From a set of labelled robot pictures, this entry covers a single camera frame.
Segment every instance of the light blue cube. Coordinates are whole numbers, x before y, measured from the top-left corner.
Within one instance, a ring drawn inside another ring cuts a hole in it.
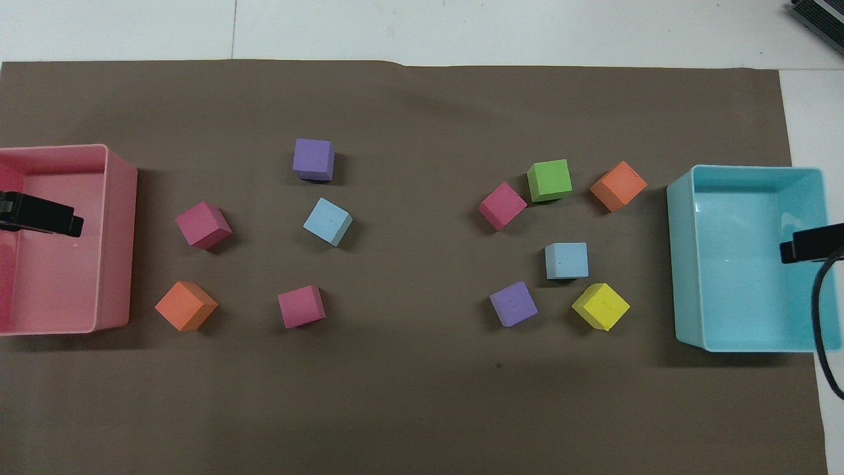
[[[586,243],[554,243],[545,247],[545,271],[549,279],[589,277]]]
[[[331,201],[320,198],[303,227],[332,246],[337,246],[350,224],[352,216],[349,213]]]

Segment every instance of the purple cube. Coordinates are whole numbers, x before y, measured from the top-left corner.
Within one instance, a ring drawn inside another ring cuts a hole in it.
[[[296,139],[293,171],[303,180],[330,182],[334,176],[334,147],[331,142]]]
[[[524,282],[516,282],[490,295],[492,306],[495,307],[502,325],[513,326],[539,312],[527,289],[528,286]]]

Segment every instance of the white table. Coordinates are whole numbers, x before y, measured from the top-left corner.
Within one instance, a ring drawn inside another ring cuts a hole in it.
[[[785,0],[0,0],[0,61],[231,57],[780,69],[793,164],[824,170],[844,221],[844,56]],[[844,353],[830,359],[844,379]],[[844,475],[844,401],[818,385]]]

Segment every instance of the cube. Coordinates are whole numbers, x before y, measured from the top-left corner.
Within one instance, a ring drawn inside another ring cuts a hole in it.
[[[330,182],[334,178],[334,147],[331,142],[296,139],[293,172],[303,180]]]
[[[350,224],[352,216],[349,213],[331,201],[320,198],[303,227],[336,247]]]
[[[502,325],[513,326],[538,313],[527,289],[528,286],[524,282],[516,282],[490,295],[492,306]]]
[[[217,303],[193,282],[178,281],[155,309],[179,331],[193,331],[203,324]]]
[[[630,203],[647,183],[636,170],[622,161],[602,176],[590,190],[610,211],[620,210]]]
[[[231,228],[223,213],[207,201],[180,214],[176,218],[176,224],[179,225],[187,243],[194,248],[209,250],[231,236]]]
[[[325,318],[319,287],[307,286],[279,295],[285,328],[293,328]]]
[[[478,211],[484,215],[496,231],[522,212],[528,204],[510,185],[502,183],[494,192],[480,202]]]
[[[571,305],[592,328],[609,331],[630,308],[612,287],[605,283],[587,287]]]
[[[567,160],[541,161],[527,170],[530,199],[533,203],[560,199],[571,193],[571,177]]]
[[[545,272],[549,279],[589,277],[586,243],[554,243],[545,247]]]

